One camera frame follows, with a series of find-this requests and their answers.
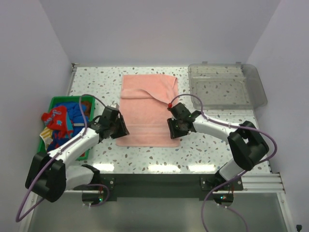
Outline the clear plastic container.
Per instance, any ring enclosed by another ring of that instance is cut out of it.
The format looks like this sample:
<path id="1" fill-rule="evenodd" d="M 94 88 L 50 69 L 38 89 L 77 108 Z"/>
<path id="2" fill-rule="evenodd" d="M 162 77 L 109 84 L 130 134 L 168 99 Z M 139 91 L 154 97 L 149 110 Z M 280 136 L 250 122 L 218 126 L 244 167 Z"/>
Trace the clear plastic container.
<path id="1" fill-rule="evenodd" d="M 205 110 L 255 110 L 267 105 L 258 70 L 251 64 L 191 64 L 191 101 Z"/>

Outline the red patterned towel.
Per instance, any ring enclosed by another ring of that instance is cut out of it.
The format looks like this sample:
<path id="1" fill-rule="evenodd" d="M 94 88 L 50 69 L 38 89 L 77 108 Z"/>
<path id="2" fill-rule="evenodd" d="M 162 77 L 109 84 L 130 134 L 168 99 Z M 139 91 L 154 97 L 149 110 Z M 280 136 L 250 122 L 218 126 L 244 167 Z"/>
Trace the red patterned towel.
<path id="1" fill-rule="evenodd" d="M 41 119 L 49 129 L 66 133 L 73 131 L 73 126 L 65 106 L 54 107 L 50 112 L 43 113 Z"/>

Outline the brown towel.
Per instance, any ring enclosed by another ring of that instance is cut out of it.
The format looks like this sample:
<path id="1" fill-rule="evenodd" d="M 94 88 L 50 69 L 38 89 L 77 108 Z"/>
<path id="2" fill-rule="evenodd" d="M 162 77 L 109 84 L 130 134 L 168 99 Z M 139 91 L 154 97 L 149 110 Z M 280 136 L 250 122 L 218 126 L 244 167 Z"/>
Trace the brown towel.
<path id="1" fill-rule="evenodd" d="M 82 101 L 81 105 L 82 105 L 84 115 L 87 117 L 90 117 L 92 103 L 89 101 Z"/>

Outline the yellow striped towel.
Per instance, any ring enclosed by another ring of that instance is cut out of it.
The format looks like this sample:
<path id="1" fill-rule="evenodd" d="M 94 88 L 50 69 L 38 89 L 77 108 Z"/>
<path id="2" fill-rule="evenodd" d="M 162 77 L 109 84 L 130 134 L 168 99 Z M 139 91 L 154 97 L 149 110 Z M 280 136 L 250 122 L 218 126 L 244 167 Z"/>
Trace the yellow striped towel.
<path id="1" fill-rule="evenodd" d="M 50 143 L 53 141 L 52 134 L 53 130 L 48 127 L 45 127 L 40 133 L 40 137 L 43 140 L 45 146 L 49 146 Z"/>

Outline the green plastic bin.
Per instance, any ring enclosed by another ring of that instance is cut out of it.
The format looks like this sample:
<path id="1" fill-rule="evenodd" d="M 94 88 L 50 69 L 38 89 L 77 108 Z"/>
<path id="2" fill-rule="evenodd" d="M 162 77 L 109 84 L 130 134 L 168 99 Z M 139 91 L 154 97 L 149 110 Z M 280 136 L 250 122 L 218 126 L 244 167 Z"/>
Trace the green plastic bin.
<path id="1" fill-rule="evenodd" d="M 90 117 L 87 117 L 87 116 L 84 115 L 82 105 L 81 105 L 82 101 L 89 101 L 89 102 L 92 103 Z M 92 119 L 94 117 L 94 109 L 95 109 L 95 99 L 93 97 L 91 97 L 91 96 L 53 97 L 52 100 L 51 100 L 50 106 L 49 106 L 49 110 L 46 113 L 50 112 L 50 110 L 53 109 L 57 103 L 61 103 L 61 102 L 77 102 L 77 103 L 79 103 L 80 111 L 81 111 L 82 116 L 84 118 L 84 123 L 88 123 L 88 122 L 92 121 Z M 72 132 L 66 133 L 64 131 L 53 130 L 53 134 L 52 134 L 53 141 L 50 143 L 49 146 L 45 146 L 43 140 L 41 139 L 41 141 L 39 143 L 38 152 L 50 152 L 52 150 L 59 148 L 60 146 L 64 145 L 66 142 L 68 142 L 70 139 L 73 138 L 73 137 L 71 137 L 71 135 L 72 135 Z"/>

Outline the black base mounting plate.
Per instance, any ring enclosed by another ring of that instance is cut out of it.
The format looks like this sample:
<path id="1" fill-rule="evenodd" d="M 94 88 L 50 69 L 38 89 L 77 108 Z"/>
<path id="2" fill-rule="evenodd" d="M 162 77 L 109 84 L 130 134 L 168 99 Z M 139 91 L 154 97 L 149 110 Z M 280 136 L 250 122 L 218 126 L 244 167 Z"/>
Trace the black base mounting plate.
<path id="1" fill-rule="evenodd" d="M 108 201 L 118 198 L 198 198 L 215 187 L 214 174 L 101 174 Z"/>

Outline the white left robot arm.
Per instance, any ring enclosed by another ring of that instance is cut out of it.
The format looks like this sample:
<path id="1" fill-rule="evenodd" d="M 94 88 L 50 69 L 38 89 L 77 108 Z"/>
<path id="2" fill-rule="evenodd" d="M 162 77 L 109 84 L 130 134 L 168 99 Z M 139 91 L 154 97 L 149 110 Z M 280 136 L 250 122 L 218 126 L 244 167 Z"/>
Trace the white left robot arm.
<path id="1" fill-rule="evenodd" d="M 102 115 L 95 117 L 75 137 L 48 153 L 39 152 L 32 160 L 25 187 L 53 203 L 62 194 L 75 187 L 94 190 L 102 184 L 99 169 L 72 163 L 84 152 L 102 140 L 129 135 L 119 109 L 107 106 Z"/>

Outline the pink towel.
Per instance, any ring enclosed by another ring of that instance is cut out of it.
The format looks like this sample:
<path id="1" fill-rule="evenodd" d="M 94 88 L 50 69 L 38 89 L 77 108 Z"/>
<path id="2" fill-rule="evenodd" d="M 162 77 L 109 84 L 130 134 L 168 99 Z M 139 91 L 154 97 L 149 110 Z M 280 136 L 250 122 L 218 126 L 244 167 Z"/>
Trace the pink towel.
<path id="1" fill-rule="evenodd" d="M 165 74 L 124 75 L 120 92 L 120 112 L 129 135 L 118 138 L 117 146 L 178 147 L 171 139 L 167 119 L 168 104 L 178 95 L 178 79 Z"/>

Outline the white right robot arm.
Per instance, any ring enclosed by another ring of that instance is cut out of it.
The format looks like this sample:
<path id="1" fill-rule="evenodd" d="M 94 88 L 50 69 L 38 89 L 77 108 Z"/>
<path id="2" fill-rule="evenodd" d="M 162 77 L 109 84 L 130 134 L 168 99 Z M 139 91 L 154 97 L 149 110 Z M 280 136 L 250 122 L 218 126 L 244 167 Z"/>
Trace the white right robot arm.
<path id="1" fill-rule="evenodd" d="M 250 121 L 240 125 L 225 123 L 204 116 L 201 111 L 191 113 L 182 103 L 169 103 L 168 110 L 172 114 L 172 118 L 167 119 L 171 139 L 194 132 L 213 136 L 229 145 L 232 159 L 205 181 L 211 188 L 227 189 L 233 178 L 252 170 L 269 152 L 266 141 Z"/>

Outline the blue towel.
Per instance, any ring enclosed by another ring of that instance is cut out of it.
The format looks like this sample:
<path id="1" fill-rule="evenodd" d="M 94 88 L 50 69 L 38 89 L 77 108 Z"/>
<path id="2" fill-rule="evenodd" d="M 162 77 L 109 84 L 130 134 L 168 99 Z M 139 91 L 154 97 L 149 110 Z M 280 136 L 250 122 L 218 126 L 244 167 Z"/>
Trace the blue towel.
<path id="1" fill-rule="evenodd" d="M 84 128 L 84 118 L 80 111 L 79 103 L 77 102 L 61 102 L 57 103 L 55 107 L 64 106 L 67 109 L 68 117 L 71 121 L 72 135 L 76 136 Z"/>

